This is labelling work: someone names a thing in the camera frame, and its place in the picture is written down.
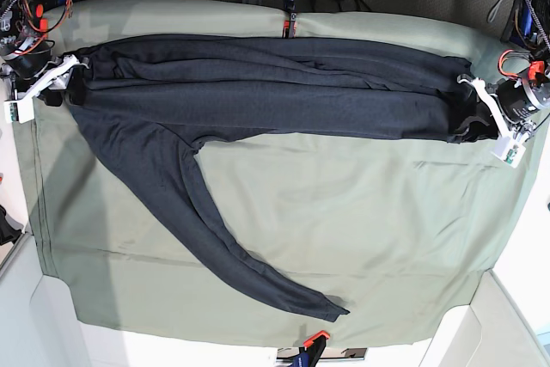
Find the light green table cloth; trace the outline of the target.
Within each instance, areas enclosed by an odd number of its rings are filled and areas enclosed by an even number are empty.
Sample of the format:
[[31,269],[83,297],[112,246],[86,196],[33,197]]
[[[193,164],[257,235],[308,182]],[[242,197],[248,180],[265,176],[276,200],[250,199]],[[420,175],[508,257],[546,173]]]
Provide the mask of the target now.
[[201,265],[92,154],[66,107],[14,128],[43,273],[80,322],[246,346],[411,344],[471,301],[535,182],[545,135],[516,168],[492,143],[263,135],[198,156],[236,240],[348,309],[336,322],[259,303]]

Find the orange blue clamp front centre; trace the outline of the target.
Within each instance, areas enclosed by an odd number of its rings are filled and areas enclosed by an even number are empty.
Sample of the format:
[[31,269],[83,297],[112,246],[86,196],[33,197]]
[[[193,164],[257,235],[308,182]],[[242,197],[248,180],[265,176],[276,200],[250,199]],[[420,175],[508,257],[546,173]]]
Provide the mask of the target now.
[[290,367],[315,367],[327,348],[330,334],[321,330],[303,342],[299,353],[292,359]]

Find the dark navy T-shirt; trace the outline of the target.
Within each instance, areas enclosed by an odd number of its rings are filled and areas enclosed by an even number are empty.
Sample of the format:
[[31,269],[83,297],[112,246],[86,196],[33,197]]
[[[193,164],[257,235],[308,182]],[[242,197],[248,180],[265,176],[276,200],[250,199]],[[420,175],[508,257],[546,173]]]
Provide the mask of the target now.
[[86,99],[70,113],[98,160],[225,284],[334,322],[345,309],[252,257],[195,156],[210,141],[308,133],[451,144],[474,114],[464,58],[366,40],[160,34],[79,49]]

